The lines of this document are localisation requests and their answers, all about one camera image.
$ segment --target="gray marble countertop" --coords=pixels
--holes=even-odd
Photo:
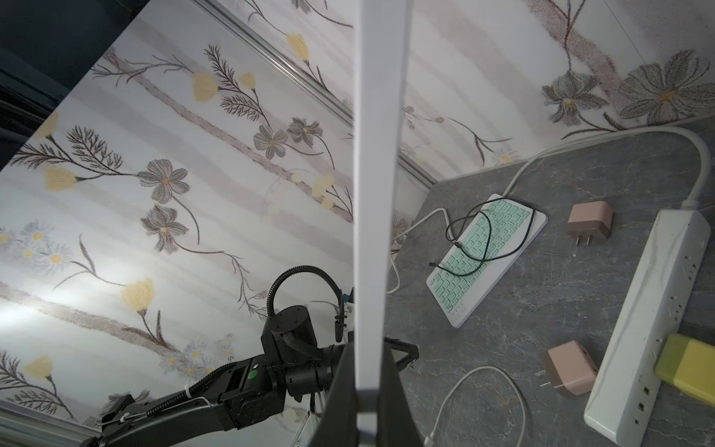
[[[715,154],[715,119],[684,126]],[[418,220],[437,207],[452,218],[502,193],[520,165],[441,182]],[[403,385],[413,417],[429,434],[447,392],[468,370],[496,365],[521,389],[528,420],[524,446],[615,446],[583,422],[588,396],[567,399],[537,375],[546,349],[578,340],[597,364],[660,209],[677,208],[699,168],[696,150],[683,137],[647,134],[547,157],[518,181],[512,195],[548,215],[531,246],[464,323],[454,329],[427,289],[430,261],[449,250],[441,215],[413,230],[397,258],[403,288],[388,297],[385,334],[420,346],[420,359],[405,371]],[[613,208],[606,241],[589,247],[566,234],[571,206],[605,200]],[[701,210],[715,222],[715,179]],[[715,345],[715,250],[708,249],[680,332]],[[391,287],[395,284],[390,276]],[[450,399],[435,437],[437,447],[515,446],[521,410],[506,380],[493,371],[473,374]],[[715,408],[661,386],[648,424],[645,447],[715,446]]]

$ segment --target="keyboard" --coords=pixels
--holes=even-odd
[[[502,196],[494,194],[489,200]],[[477,215],[458,239],[467,253],[476,258],[497,257],[516,249],[526,234],[532,210],[512,200],[497,200],[482,207],[492,226],[489,251],[484,255],[489,223],[482,214]],[[435,296],[447,319],[459,328],[492,290],[494,285],[509,270],[516,258],[528,247],[536,235],[546,226],[548,218],[535,211],[531,231],[518,252],[499,260],[485,262],[475,273],[465,277],[454,276],[435,267],[427,278],[427,286]],[[470,259],[462,250],[452,247],[440,265],[456,273],[471,272],[479,261]]]

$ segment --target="white power cord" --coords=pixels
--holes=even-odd
[[[445,208],[437,208],[436,210],[433,210],[430,214],[428,214],[428,215],[426,215],[425,217],[423,217],[422,219],[420,219],[420,221],[417,222],[417,223],[415,223],[413,226],[411,226],[411,227],[409,227],[408,229],[406,229],[405,231],[401,232],[399,235],[393,237],[393,238],[390,240],[390,244],[392,244],[393,242],[395,242],[397,239],[400,239],[402,236],[408,234],[410,231],[414,230],[414,229],[415,229],[416,227],[418,227],[422,222],[425,222],[427,219],[429,219],[430,217],[432,217],[434,214],[436,214],[436,213],[439,212],[439,211],[441,211],[441,212],[444,213],[444,215],[445,215],[445,224],[447,224],[447,226],[449,227],[449,214],[447,213],[447,210],[446,210]],[[449,237],[450,237],[450,239],[454,239],[454,236],[452,235],[452,229],[451,229],[451,228],[448,228],[448,231],[449,231]],[[388,290],[388,295],[391,295],[391,294],[397,292],[397,291],[400,289],[400,273],[398,273],[398,268],[397,268],[397,266],[395,265],[395,260],[393,259],[392,255],[390,255],[390,263],[392,264],[393,269],[395,269],[395,276],[398,278],[398,284],[397,284],[397,285],[395,286],[395,288],[393,288],[392,290]]]
[[[516,180],[519,178],[519,176],[529,166],[531,166],[532,163],[534,163],[536,160],[542,158],[544,155],[553,154],[554,152],[558,152],[558,151],[561,151],[564,149],[578,149],[581,147],[590,146],[594,143],[604,143],[604,142],[609,142],[609,141],[619,139],[622,137],[627,137],[629,135],[647,134],[650,132],[665,132],[665,133],[670,133],[670,134],[682,135],[683,137],[689,139],[693,143],[693,146],[695,146],[695,148],[698,150],[698,153],[700,154],[700,173],[698,174],[698,178],[695,181],[695,185],[693,185],[693,189],[690,191],[690,194],[688,194],[688,197],[683,201],[683,204],[681,205],[681,209],[683,209],[683,210],[697,210],[698,206],[699,206],[698,198],[700,197],[700,193],[703,191],[703,188],[705,187],[705,182],[707,182],[708,176],[710,175],[710,168],[711,168],[710,151],[708,150],[707,144],[705,144],[703,139],[700,138],[698,136],[698,134],[696,134],[695,132],[693,132],[691,130],[683,129],[681,127],[675,127],[675,126],[652,126],[652,127],[639,127],[638,129],[621,130],[619,132],[612,132],[607,135],[598,135],[595,137],[583,138],[583,139],[578,140],[575,143],[561,144],[559,146],[552,147],[545,151],[539,152],[538,154],[531,157],[516,172],[516,174],[514,175],[514,178],[511,179],[511,182],[509,182],[509,186],[506,187],[506,190],[504,190],[504,194],[502,194],[502,195],[504,197],[506,197],[509,194],[509,192],[511,191],[511,188],[516,183]]]
[[[469,377],[473,373],[476,373],[477,371],[481,371],[481,370],[485,370],[485,369],[494,370],[497,373],[500,373],[501,375],[506,377],[506,380],[509,381],[509,385],[511,385],[511,388],[514,389],[514,393],[516,393],[516,397],[519,398],[519,404],[521,405],[521,433],[519,433],[519,440],[516,441],[516,447],[521,447],[521,443],[524,440],[524,431],[526,430],[526,404],[524,403],[524,398],[521,397],[521,393],[519,393],[519,388],[516,387],[516,384],[514,383],[514,381],[511,380],[511,377],[509,377],[509,375],[507,373],[505,373],[504,370],[502,370],[501,368],[497,368],[496,366],[490,366],[490,365],[479,366],[478,368],[472,369],[471,371],[466,373],[461,379],[459,379],[459,381],[457,382],[456,385],[454,385],[454,387],[452,387],[450,392],[447,394],[447,397],[445,397],[445,400],[442,401],[442,405],[440,406],[440,411],[439,411],[439,413],[437,413],[437,420],[435,421],[435,426],[432,428],[432,433],[430,433],[430,435],[425,438],[425,441],[423,443],[423,445],[425,447],[432,447],[435,445],[435,431],[437,430],[437,424],[439,424],[439,422],[440,422],[440,417],[442,416],[442,410],[444,410],[447,400],[449,400],[449,398],[452,396],[452,394],[457,389],[457,387],[459,385],[461,385],[462,382],[467,377]]]

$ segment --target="power strip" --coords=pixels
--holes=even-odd
[[[658,213],[583,414],[621,447],[641,445],[661,386],[655,364],[678,331],[709,238],[697,211]]]

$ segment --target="wall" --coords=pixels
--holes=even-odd
[[[0,173],[0,397],[90,426],[262,352],[266,292],[352,287],[352,141],[189,0],[152,0]],[[394,222],[425,193],[400,174]],[[334,343],[335,296],[292,278]],[[306,414],[189,445],[287,445]]]
[[[219,1],[352,104],[354,1]],[[711,112],[714,24],[708,0],[415,0],[401,149],[443,180]]]

